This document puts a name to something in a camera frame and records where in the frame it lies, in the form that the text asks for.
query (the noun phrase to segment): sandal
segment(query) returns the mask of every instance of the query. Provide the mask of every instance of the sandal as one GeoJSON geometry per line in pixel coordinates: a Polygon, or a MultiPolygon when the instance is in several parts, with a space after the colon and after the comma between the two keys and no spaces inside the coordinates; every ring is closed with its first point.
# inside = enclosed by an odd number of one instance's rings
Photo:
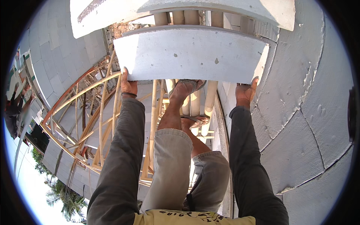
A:
{"type": "Polygon", "coordinates": [[[186,119],[191,119],[193,121],[195,121],[194,125],[192,125],[190,128],[198,128],[201,127],[202,125],[206,125],[208,123],[210,123],[210,116],[207,115],[198,115],[198,116],[180,116],[180,118],[186,118],[186,119]]]}
{"type": "Polygon", "coordinates": [[[197,81],[189,80],[189,79],[180,79],[178,82],[176,82],[174,88],[168,93],[168,98],[170,98],[170,95],[171,95],[172,92],[175,90],[175,87],[176,87],[176,85],[177,85],[178,83],[190,83],[190,84],[192,84],[192,85],[193,85],[193,89],[192,89],[192,91],[191,91],[191,93],[190,93],[190,94],[192,94],[192,93],[194,93],[195,91],[202,89],[202,88],[205,86],[205,84],[206,84],[206,80],[205,80],[205,82],[204,82],[198,89],[196,89],[196,86],[197,86],[197,84],[198,84],[197,81]]]}

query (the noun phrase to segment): curved concrete wall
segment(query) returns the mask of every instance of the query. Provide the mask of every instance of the curved concrete wall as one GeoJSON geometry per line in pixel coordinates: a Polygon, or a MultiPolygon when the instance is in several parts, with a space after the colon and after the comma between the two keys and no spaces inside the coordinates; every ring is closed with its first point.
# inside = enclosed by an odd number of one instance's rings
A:
{"type": "Polygon", "coordinates": [[[36,80],[50,108],[82,74],[106,54],[101,30],[75,39],[70,0],[48,0],[25,32],[21,51],[30,49],[36,80]]]}
{"type": "MultiPolygon", "coordinates": [[[[280,29],[270,72],[251,104],[252,119],[261,163],[290,224],[321,224],[350,167],[347,101],[353,81],[344,45],[320,6],[297,0],[295,8],[294,31],[280,29]]],[[[218,85],[228,134],[235,87],[218,85]]]]}

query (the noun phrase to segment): yellow t-shirt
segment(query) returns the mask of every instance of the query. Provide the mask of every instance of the yellow t-shirt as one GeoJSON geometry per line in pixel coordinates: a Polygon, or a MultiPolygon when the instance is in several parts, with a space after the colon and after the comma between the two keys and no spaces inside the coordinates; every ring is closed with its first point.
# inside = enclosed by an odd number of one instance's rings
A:
{"type": "Polygon", "coordinates": [[[217,224],[217,225],[255,225],[255,218],[246,216],[231,219],[215,212],[187,212],[176,210],[148,210],[145,214],[135,213],[134,225],[195,225],[195,224],[217,224]]]}

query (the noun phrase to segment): sky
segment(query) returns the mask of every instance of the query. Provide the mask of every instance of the sky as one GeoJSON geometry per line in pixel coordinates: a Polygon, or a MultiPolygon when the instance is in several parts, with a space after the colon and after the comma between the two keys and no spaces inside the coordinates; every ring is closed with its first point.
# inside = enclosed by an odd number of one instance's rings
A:
{"type": "MultiPolygon", "coordinates": [[[[8,154],[8,162],[11,166],[10,170],[14,171],[14,160],[16,149],[19,143],[19,137],[15,140],[10,136],[6,127],[3,127],[6,141],[6,151],[8,154]]],[[[46,203],[46,192],[50,188],[44,183],[46,175],[40,174],[36,169],[36,162],[31,155],[32,145],[30,148],[21,142],[20,152],[17,161],[17,171],[14,178],[17,180],[18,190],[22,193],[23,201],[27,203],[33,215],[37,217],[40,224],[73,224],[67,222],[61,213],[63,203],[61,201],[54,204],[54,207],[46,203]]],[[[86,216],[87,208],[83,208],[82,212],[86,216]]]]}

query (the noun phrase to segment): worker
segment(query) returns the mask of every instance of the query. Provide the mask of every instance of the worker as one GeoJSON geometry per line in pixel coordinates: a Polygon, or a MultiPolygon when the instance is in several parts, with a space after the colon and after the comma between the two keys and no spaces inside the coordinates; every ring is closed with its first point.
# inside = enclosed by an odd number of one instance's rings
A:
{"type": "Polygon", "coordinates": [[[22,121],[21,115],[24,114],[28,108],[30,107],[30,103],[32,99],[35,97],[33,93],[31,93],[30,98],[25,103],[23,107],[24,102],[24,96],[27,93],[29,89],[31,89],[30,85],[28,83],[25,83],[23,89],[21,90],[20,94],[15,98],[16,91],[18,90],[19,83],[15,84],[15,89],[13,92],[13,96],[10,100],[7,99],[7,96],[5,96],[5,123],[6,127],[9,130],[9,133],[13,139],[15,139],[18,136],[20,124],[22,121]]]}
{"type": "Polygon", "coordinates": [[[238,84],[232,119],[229,163],[211,151],[190,131],[209,122],[206,116],[180,117],[187,96],[204,80],[179,80],[169,96],[169,106],[154,137],[154,177],[141,208],[137,205],[138,179],[144,149],[145,107],[136,100],[136,81],[121,78],[122,105],[114,139],[102,168],[98,186],[88,206],[88,224],[288,224],[284,204],[273,194],[269,177],[260,163],[252,125],[250,101],[258,79],[238,84]],[[197,181],[188,193],[190,160],[197,181]],[[239,218],[217,213],[229,182],[239,208],[239,218]]]}

